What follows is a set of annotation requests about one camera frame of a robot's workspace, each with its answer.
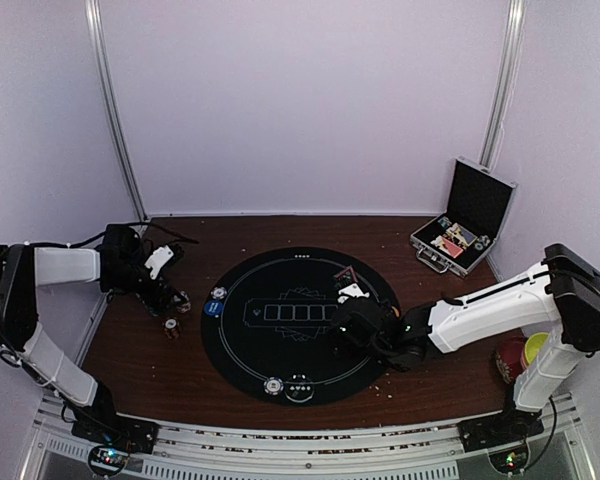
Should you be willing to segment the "red triangular button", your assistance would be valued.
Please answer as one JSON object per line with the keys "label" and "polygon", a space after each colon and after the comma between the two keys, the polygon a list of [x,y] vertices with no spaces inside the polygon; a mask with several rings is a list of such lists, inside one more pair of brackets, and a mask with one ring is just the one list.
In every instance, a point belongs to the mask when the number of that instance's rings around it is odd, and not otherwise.
{"label": "red triangular button", "polygon": [[348,266],[334,276],[337,284],[349,285],[357,282],[357,276],[352,266]]}

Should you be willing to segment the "single blue-white poker chip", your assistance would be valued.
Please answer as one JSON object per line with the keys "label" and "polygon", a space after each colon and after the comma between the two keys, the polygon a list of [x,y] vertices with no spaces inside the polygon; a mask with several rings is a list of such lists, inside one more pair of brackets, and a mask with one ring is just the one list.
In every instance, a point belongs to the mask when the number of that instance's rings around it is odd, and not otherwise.
{"label": "single blue-white poker chip", "polygon": [[211,297],[215,300],[222,300],[227,296],[225,287],[215,287],[211,290]]}

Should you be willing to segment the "blue round blind button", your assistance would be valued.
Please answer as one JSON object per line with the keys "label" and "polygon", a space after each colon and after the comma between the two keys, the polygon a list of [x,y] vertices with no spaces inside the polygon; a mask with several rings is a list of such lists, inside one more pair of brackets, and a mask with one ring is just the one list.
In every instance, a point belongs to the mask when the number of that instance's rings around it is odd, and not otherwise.
{"label": "blue round blind button", "polygon": [[207,316],[218,318],[224,310],[224,304],[219,300],[210,300],[205,303],[203,311]]}

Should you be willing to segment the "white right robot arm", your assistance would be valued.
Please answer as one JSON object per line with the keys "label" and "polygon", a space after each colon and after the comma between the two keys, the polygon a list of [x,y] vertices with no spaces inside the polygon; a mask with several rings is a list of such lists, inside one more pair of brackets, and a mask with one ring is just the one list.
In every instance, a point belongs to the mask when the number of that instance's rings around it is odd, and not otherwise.
{"label": "white right robot arm", "polygon": [[588,355],[600,351],[600,272],[563,244],[545,249],[523,273],[461,297],[444,297],[398,316],[352,283],[339,292],[329,333],[341,350],[409,371],[484,338],[548,324],[549,337],[517,377],[511,405],[493,419],[499,440],[515,440]]}

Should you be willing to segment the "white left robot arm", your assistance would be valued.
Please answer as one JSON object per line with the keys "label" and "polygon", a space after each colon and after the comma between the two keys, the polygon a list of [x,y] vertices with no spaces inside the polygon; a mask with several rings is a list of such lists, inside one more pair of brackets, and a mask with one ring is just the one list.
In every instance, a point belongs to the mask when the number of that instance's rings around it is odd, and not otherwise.
{"label": "white left robot arm", "polygon": [[78,243],[0,244],[0,353],[43,389],[51,389],[103,444],[117,442],[124,424],[110,389],[79,367],[47,333],[41,290],[95,284],[103,294],[130,294],[153,316],[188,302],[166,271],[184,251],[178,240],[153,244],[137,223],[114,223]]}

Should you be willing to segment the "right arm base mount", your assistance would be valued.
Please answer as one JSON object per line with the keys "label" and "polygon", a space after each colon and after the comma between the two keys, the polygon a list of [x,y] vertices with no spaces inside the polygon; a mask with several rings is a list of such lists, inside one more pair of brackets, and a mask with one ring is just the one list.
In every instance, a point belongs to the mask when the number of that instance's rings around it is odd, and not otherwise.
{"label": "right arm base mount", "polygon": [[473,452],[539,435],[544,432],[544,425],[536,414],[523,412],[506,416],[498,413],[461,421],[458,431],[464,451]]}

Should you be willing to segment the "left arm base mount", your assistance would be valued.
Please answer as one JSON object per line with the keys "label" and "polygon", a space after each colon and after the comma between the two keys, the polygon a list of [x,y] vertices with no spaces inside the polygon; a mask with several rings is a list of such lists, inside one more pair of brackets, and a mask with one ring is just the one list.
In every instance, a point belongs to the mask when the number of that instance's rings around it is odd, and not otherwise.
{"label": "left arm base mount", "polygon": [[151,454],[159,432],[159,425],[148,420],[120,417],[113,428],[95,421],[79,420],[72,424],[73,436],[111,446],[128,453]]}

